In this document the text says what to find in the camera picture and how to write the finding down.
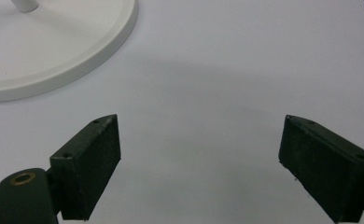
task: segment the brass insert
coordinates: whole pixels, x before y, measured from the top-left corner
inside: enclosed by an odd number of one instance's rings
[[[12,185],[24,185],[27,184],[29,182],[31,182],[31,180],[33,180],[35,178],[35,174],[34,173],[21,173],[19,175],[14,176],[11,180],[10,180],[10,184]]]

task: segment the white pole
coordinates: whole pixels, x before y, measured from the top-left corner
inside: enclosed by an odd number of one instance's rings
[[[11,0],[20,12],[34,11],[39,4],[36,0]]]

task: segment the white round base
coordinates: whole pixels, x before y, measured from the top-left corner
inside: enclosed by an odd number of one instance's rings
[[[127,39],[135,0],[39,0],[19,12],[0,0],[0,101],[70,83],[106,61]]]

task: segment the screw hole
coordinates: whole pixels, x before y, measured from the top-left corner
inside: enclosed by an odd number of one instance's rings
[[[65,152],[65,153],[63,154],[63,157],[64,157],[64,158],[71,158],[71,157],[72,157],[72,153]]]
[[[23,173],[23,174],[14,176],[10,182],[12,185],[23,185],[23,184],[29,183],[34,178],[35,178],[34,173]]]
[[[364,155],[361,155],[361,154],[357,154],[357,157],[361,160],[364,160]]]

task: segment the white table surface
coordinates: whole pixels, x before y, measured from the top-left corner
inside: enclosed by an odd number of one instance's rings
[[[0,181],[114,113],[122,159],[87,223],[331,223],[278,149],[286,114],[364,148],[364,1],[141,0],[100,67],[0,103]]]

